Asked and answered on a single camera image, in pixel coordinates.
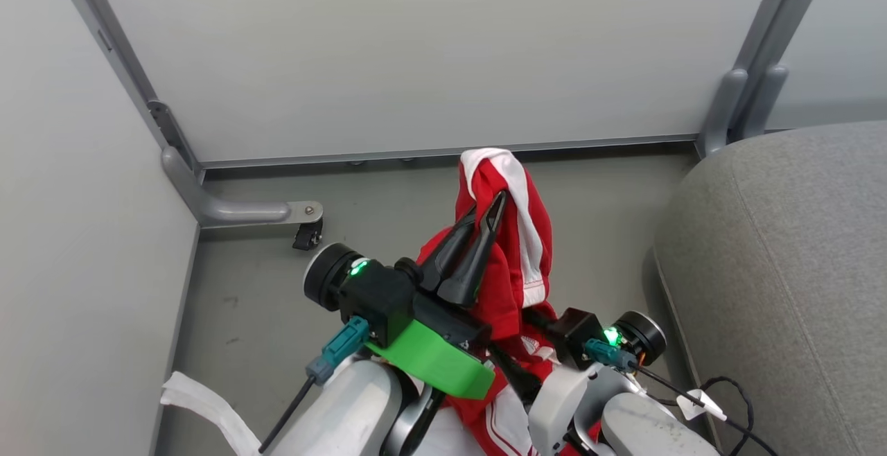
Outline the red and white garment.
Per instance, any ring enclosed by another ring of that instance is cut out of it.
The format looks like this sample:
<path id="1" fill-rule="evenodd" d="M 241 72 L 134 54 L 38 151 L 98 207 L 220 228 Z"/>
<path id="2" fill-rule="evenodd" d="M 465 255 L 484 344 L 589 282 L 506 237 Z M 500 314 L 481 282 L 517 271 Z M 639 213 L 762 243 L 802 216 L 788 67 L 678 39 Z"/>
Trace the red and white garment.
<path id="1" fill-rule="evenodd" d="M 460 157 L 456 217 L 471 207 L 484 213 L 497 194 L 508 193 L 506 211 L 472 314 L 491 327 L 491 337 L 521 367 L 541 380 L 558 367 L 554 345 L 524 323 L 533 308 L 555 318 L 548 301 L 552 269 L 552 223 L 530 174 L 510 150 L 478 148 Z M 482 400 L 449 396 L 452 412 L 486 456 L 539 456 L 530 440 L 528 415 L 501 371 Z"/>

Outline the grey double partition post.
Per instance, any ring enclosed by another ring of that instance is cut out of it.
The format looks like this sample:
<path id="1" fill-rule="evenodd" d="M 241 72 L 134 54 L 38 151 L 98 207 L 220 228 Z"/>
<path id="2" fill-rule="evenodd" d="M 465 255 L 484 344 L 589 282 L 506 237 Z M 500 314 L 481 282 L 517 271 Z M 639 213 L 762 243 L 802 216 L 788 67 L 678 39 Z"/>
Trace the grey double partition post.
<path id="1" fill-rule="evenodd" d="M 694 146 L 699 158 L 762 136 L 790 70 L 782 63 L 814 0 L 762 0 L 734 68 L 723 75 Z"/>

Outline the black caster wheel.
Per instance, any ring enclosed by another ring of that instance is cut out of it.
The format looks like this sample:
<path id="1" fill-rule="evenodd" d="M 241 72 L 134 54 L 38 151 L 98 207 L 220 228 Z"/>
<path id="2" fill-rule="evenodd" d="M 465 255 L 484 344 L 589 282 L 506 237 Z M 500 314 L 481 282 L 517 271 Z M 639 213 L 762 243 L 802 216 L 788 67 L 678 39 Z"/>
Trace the black caster wheel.
<path id="1" fill-rule="evenodd" d="M 323 226 L 324 221 L 322 218 L 299 225 L 297 234 L 295 234 L 292 241 L 292 248 L 307 252 L 319 247 L 323 238 Z"/>

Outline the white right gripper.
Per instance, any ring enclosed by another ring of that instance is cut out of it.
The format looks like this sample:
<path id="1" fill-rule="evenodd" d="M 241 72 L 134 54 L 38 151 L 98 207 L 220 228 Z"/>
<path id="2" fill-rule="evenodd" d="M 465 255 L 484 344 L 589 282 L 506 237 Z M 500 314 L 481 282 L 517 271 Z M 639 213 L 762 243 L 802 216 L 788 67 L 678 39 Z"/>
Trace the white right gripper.
<path id="1" fill-rule="evenodd" d="M 601 454 L 589 436 L 590 428 L 602 414 L 601 393 L 590 385 L 601 371 L 601 365 L 591 365 L 585 371 L 554 368 L 542 385 L 538 376 L 522 367 L 500 346 L 488 345 L 487 351 L 522 405 L 532 406 L 529 434 L 540 456 L 556 456 L 556 445 L 564 442 L 570 426 L 590 453 Z"/>

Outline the metal caster wheel bracket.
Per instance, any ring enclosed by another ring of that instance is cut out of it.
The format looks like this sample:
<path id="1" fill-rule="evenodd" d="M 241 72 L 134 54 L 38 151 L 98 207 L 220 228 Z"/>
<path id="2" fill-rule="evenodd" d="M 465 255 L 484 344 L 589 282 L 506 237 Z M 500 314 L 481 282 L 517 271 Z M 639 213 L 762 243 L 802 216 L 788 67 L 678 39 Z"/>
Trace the metal caster wheel bracket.
<path id="1" fill-rule="evenodd" d="M 225 200 L 203 188 L 204 168 L 191 149 L 172 109 L 159 99 L 108 0 L 71 0 L 145 119 L 159 146 L 159 165 L 203 229 L 294 225 L 320 235 L 324 209 L 316 201 Z"/>

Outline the white fabric strip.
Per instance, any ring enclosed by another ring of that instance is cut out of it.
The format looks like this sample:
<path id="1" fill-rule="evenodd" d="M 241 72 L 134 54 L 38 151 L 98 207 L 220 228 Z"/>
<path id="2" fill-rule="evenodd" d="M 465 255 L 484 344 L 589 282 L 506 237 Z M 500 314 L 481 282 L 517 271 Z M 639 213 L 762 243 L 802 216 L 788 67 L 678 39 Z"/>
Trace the white fabric strip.
<path id="1" fill-rule="evenodd" d="M 215 391 L 174 371 L 161 387 L 162 405 L 184 408 L 215 425 L 235 456 L 260 456 L 260 441 L 244 419 Z"/>

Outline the grey fabric sofa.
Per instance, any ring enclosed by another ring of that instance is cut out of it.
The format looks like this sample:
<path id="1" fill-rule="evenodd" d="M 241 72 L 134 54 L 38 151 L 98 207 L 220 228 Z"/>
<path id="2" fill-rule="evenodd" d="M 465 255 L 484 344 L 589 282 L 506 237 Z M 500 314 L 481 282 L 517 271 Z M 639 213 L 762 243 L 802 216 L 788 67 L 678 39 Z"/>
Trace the grey fabric sofa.
<path id="1" fill-rule="evenodd" d="M 887 456 L 887 122 L 701 160 L 653 239 L 694 383 L 780 456 Z"/>

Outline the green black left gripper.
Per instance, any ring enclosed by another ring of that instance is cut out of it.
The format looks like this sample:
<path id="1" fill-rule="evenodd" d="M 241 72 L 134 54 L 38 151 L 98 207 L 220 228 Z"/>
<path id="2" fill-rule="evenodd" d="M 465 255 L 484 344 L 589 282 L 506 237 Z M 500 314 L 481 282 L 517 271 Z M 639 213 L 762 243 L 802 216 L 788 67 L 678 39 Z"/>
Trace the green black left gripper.
<path id="1" fill-rule="evenodd" d="M 366 344 L 374 355 L 448 396 L 482 400 L 495 378 L 478 358 L 491 327 L 459 307 L 476 304 L 507 201 L 507 191 L 498 191 L 484 213 L 473 204 L 422 261 L 419 288 L 443 301 L 415 294 L 413 320 L 405 330 L 389 346 Z"/>

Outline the grey partition base rail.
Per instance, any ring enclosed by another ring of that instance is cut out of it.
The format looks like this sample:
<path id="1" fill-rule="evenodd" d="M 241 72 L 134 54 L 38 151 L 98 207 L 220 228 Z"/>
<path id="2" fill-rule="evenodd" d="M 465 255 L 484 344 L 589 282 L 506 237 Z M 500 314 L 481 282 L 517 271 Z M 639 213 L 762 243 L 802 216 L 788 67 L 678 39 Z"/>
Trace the grey partition base rail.
<path id="1" fill-rule="evenodd" d="M 552 150 L 580 150 L 590 148 L 612 148 L 618 146 L 652 146 L 660 143 L 687 143 L 696 141 L 699 134 L 669 134 L 669 136 L 627 137 L 613 139 L 587 139 L 578 141 L 545 141 L 545 143 L 498 144 L 511 152 L 551 152 Z M 349 164 L 351 160 L 380 161 L 400 158 L 446 158 L 459 156 L 466 147 L 406 150 L 405 152 L 365 152 L 349 154 L 323 154 L 306 157 L 258 158 L 236 160 L 206 160 L 202 162 L 206 170 L 235 170 L 246 168 L 278 168 L 278 166 L 313 166 L 326 164 Z"/>

